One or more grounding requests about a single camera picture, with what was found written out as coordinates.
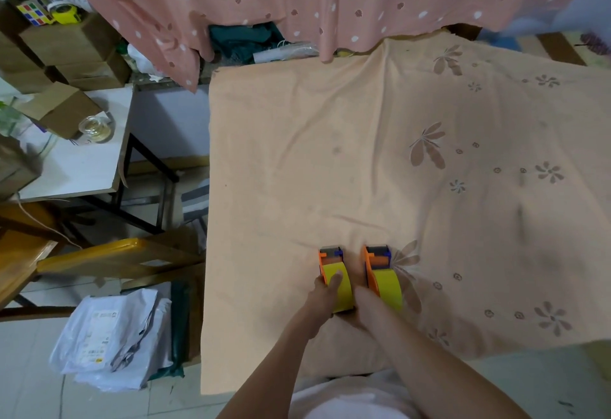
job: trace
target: orange tape dispenser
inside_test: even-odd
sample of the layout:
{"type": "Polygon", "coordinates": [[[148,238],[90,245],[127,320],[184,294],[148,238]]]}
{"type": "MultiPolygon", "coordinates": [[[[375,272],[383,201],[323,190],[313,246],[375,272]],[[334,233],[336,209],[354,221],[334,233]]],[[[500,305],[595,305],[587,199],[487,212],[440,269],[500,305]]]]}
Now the orange tape dispenser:
{"type": "Polygon", "coordinates": [[[333,275],[341,271],[343,279],[341,280],[340,288],[337,290],[337,303],[333,309],[333,313],[348,311],[355,307],[355,301],[352,297],[352,287],[348,278],[348,271],[343,262],[343,252],[339,246],[326,246],[318,251],[318,263],[320,265],[320,275],[325,280],[325,284],[329,285],[329,281],[333,275]]]}
{"type": "Polygon", "coordinates": [[[403,306],[403,296],[399,279],[390,267],[390,257],[391,253],[387,245],[363,245],[361,250],[367,286],[388,306],[400,311],[403,306]]]}

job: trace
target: white tabletop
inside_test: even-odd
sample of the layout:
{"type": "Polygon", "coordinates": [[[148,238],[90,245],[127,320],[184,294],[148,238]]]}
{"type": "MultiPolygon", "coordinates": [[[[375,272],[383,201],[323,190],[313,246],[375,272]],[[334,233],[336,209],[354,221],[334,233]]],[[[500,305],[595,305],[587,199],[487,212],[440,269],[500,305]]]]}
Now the white tabletop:
{"type": "MultiPolygon", "coordinates": [[[[19,191],[22,201],[68,198],[117,190],[117,168],[125,156],[129,135],[126,128],[134,89],[129,85],[85,94],[111,115],[114,120],[112,138],[102,144],[77,146],[69,140],[51,136],[48,132],[43,133],[35,125],[30,126],[19,137],[21,146],[27,145],[26,152],[39,153],[47,143],[48,146],[38,157],[42,161],[42,174],[19,191]]],[[[27,101],[32,98],[33,95],[21,96],[19,99],[27,101]]]]}

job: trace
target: person's left hand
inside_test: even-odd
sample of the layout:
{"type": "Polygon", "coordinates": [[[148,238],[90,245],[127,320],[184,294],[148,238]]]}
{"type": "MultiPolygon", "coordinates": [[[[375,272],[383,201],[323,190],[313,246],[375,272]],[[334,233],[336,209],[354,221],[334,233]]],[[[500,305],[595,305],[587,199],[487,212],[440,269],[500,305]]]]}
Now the person's left hand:
{"type": "Polygon", "coordinates": [[[310,339],[316,337],[322,325],[333,316],[342,279],[341,272],[337,272],[327,286],[323,277],[318,276],[314,281],[314,290],[310,291],[304,306],[295,314],[296,323],[305,327],[310,339]]]}

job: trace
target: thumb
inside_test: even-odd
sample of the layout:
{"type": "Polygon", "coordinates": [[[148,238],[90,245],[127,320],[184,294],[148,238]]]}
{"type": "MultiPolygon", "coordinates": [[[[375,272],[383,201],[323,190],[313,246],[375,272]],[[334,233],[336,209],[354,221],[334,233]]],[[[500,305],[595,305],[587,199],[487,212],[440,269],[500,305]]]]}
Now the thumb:
{"type": "Polygon", "coordinates": [[[341,271],[333,274],[331,281],[329,281],[328,288],[332,290],[333,293],[336,293],[340,288],[341,281],[343,280],[343,273],[341,271]]]}

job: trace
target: person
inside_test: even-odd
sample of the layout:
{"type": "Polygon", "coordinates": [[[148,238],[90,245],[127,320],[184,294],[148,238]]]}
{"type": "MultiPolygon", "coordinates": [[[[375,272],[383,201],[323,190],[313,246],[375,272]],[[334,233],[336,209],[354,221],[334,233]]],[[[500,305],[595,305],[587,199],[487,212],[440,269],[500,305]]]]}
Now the person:
{"type": "Polygon", "coordinates": [[[374,373],[329,380],[293,394],[306,344],[332,316],[341,279],[341,273],[334,275],[328,286],[322,277],[316,279],[303,307],[218,419],[529,417],[494,384],[401,319],[370,289],[355,286],[352,277],[356,310],[347,321],[379,343],[400,382],[392,383],[392,374],[374,373]]]}

